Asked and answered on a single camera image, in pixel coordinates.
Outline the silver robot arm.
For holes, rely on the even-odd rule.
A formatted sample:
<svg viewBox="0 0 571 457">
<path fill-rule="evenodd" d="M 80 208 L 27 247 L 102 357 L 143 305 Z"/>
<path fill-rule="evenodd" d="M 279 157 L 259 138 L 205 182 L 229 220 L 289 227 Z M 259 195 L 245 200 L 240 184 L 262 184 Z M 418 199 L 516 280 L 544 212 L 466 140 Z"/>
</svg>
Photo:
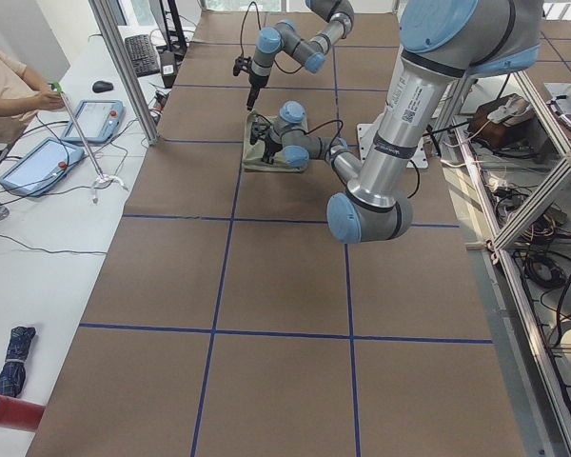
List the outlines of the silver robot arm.
<svg viewBox="0 0 571 457">
<path fill-rule="evenodd" d="M 329 229 L 340 242 L 397 238 L 412 220 L 399 177 L 447 86 L 465 76 L 531 67 L 539 55 L 541 18 L 539 1 L 411 1 L 400 21 L 402 68 L 393 74 L 365 159 L 339 137 L 305 130 L 305 108 L 295 101 L 284 103 L 274 120 L 253 121 L 249 141 L 263 144 L 267 164 L 277 153 L 294 169 L 313 159 L 329 163 L 345 186 L 326 209 Z"/>
<path fill-rule="evenodd" d="M 233 75 L 248 74 L 250 84 L 246 109 L 252 110 L 269 80 L 276 56 L 284 52 L 302 68 L 317 73 L 325 63 L 325 56 L 333 46 L 351 33 L 354 26 L 354 9 L 349 1 L 306 1 L 306 6 L 326 21 L 326 26 L 309 40 L 305 40 L 289 20 L 281 20 L 272 27 L 261 28 L 251 57 L 243 53 L 233 65 Z"/>
</svg>

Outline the person's forearm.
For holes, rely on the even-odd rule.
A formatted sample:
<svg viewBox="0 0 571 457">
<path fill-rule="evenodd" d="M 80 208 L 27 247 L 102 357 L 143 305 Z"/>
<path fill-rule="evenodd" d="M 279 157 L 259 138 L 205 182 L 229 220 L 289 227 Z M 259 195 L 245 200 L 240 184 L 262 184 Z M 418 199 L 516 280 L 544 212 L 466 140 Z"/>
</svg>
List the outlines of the person's forearm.
<svg viewBox="0 0 571 457">
<path fill-rule="evenodd" d="M 0 117 L 23 114 L 39 109 L 42 98 L 39 95 L 17 99 L 0 99 Z"/>
</svg>

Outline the person's hand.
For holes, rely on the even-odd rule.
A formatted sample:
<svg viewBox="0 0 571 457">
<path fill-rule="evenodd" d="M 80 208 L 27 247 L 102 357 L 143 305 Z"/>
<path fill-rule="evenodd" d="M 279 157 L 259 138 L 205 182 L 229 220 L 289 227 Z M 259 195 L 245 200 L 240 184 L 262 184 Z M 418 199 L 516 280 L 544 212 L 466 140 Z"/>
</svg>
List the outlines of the person's hand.
<svg viewBox="0 0 571 457">
<path fill-rule="evenodd" d="M 57 110 L 64 107 L 62 96 L 55 91 L 39 91 L 33 97 L 35 109 Z"/>
</svg>

